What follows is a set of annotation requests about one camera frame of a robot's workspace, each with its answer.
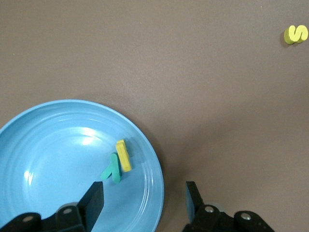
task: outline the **yellow block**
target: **yellow block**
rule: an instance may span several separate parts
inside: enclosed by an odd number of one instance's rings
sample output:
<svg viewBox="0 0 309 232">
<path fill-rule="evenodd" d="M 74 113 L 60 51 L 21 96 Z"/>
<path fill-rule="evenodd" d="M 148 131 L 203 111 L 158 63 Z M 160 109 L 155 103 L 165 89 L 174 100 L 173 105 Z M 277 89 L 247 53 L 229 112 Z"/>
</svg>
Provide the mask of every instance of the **yellow block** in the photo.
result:
<svg viewBox="0 0 309 232">
<path fill-rule="evenodd" d="M 118 153 L 118 156 L 119 156 L 121 167 L 124 170 L 124 172 L 131 171 L 132 167 L 131 167 L 131 164 L 130 164 L 130 161 L 129 161 L 129 154 L 126 150 L 126 144 L 125 144 L 125 141 L 123 139 L 119 140 L 116 143 L 116 149 L 117 149 L 117 153 Z"/>
<path fill-rule="evenodd" d="M 304 25 L 297 28 L 291 25 L 284 31 L 284 40 L 287 44 L 294 44 L 296 42 L 302 43 L 308 38 L 308 29 Z"/>
</svg>

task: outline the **blue plastic dish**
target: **blue plastic dish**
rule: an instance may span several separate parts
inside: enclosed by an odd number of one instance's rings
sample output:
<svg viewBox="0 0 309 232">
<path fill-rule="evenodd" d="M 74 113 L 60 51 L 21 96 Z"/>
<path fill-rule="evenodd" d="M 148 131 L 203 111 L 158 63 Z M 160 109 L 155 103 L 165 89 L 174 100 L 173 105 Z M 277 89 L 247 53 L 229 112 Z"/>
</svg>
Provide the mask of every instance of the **blue plastic dish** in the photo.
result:
<svg viewBox="0 0 309 232">
<path fill-rule="evenodd" d="M 124 139 L 132 170 L 103 181 L 104 207 L 92 232 L 154 232 L 163 207 L 159 161 L 144 134 L 106 106 L 80 100 L 44 103 L 0 130 L 0 227 L 25 212 L 51 216 L 78 202 Z"/>
</svg>

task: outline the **blue plate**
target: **blue plate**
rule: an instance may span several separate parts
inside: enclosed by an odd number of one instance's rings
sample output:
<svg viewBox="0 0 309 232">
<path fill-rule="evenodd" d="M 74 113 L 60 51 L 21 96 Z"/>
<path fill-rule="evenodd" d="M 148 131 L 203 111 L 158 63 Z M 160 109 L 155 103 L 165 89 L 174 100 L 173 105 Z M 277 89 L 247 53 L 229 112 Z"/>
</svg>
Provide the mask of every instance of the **blue plate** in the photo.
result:
<svg viewBox="0 0 309 232">
<path fill-rule="evenodd" d="M 61 100 L 26 110 L 0 130 L 0 227 L 19 214 L 47 218 L 78 202 L 124 139 L 132 170 L 103 181 L 104 207 L 92 232 L 154 232 L 163 206 L 163 177 L 144 134 L 97 103 Z"/>
</svg>

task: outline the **brown table surface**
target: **brown table surface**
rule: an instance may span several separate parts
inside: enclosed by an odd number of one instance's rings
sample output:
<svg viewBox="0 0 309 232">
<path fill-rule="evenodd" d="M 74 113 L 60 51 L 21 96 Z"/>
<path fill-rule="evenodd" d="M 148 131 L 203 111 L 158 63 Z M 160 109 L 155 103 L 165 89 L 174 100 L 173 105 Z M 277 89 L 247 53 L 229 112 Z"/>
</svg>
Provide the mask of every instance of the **brown table surface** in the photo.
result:
<svg viewBox="0 0 309 232">
<path fill-rule="evenodd" d="M 0 0 L 0 127 L 58 99 L 107 105 L 160 159 L 159 232 L 188 222 L 186 180 L 277 232 L 309 221 L 309 1 Z"/>
</svg>

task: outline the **plate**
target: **plate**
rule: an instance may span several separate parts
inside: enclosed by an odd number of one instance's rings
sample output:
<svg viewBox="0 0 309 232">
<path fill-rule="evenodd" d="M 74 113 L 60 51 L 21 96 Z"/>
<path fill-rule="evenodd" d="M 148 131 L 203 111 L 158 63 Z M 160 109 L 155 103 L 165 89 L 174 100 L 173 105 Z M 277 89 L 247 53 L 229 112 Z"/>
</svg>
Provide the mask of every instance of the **plate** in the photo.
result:
<svg viewBox="0 0 309 232">
<path fill-rule="evenodd" d="M 0 227 L 25 212 L 51 216 L 76 203 L 124 139 L 132 170 L 103 181 L 104 207 L 92 232 L 154 232 L 161 216 L 161 167 L 145 135 L 115 110 L 60 100 L 26 110 L 0 130 Z"/>
</svg>

